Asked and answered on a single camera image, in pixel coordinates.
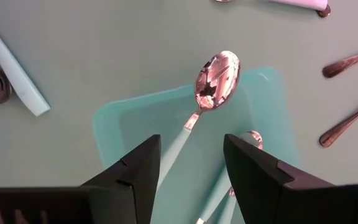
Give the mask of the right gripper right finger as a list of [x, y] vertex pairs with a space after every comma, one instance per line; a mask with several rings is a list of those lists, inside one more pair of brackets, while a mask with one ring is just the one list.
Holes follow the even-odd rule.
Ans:
[[232, 134], [223, 152], [246, 224], [358, 224], [358, 184], [331, 184]]

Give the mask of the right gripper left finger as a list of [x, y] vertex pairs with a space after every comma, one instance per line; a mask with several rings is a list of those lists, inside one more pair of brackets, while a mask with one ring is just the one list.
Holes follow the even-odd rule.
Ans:
[[74, 187], [0, 187], [0, 224], [150, 224], [160, 171], [154, 134]]

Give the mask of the light blue handled spoon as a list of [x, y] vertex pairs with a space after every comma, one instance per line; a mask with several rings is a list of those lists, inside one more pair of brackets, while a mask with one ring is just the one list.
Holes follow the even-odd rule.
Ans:
[[323, 11], [328, 7], [328, 0], [268, 0], [292, 6], [305, 7], [317, 11]]
[[0, 66], [21, 102], [23, 102], [27, 109], [35, 116], [40, 116], [51, 109], [46, 99], [39, 92], [1, 38]]

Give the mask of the teal plastic bin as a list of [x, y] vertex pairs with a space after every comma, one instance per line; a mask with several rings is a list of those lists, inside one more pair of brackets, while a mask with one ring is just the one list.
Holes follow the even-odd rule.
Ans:
[[[154, 134], [165, 151], [196, 107], [192, 85], [102, 106], [93, 129], [103, 166]], [[234, 96], [201, 115], [156, 194], [151, 224], [195, 224], [224, 167], [225, 135], [248, 130], [261, 134], [265, 151], [299, 165], [282, 77], [272, 68], [242, 72]]]

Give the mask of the pile of teal-handled spoons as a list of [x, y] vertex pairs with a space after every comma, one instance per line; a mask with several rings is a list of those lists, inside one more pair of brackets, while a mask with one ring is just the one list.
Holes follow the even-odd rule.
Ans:
[[264, 0], [0, 0], [0, 37], [50, 104], [34, 116], [13, 96], [0, 105], [0, 186], [75, 185], [101, 171], [92, 131], [107, 102], [193, 83], [216, 53], [243, 70], [281, 75], [304, 170], [358, 183], [358, 120], [329, 148], [319, 136], [358, 110], [358, 0], [309, 9]]

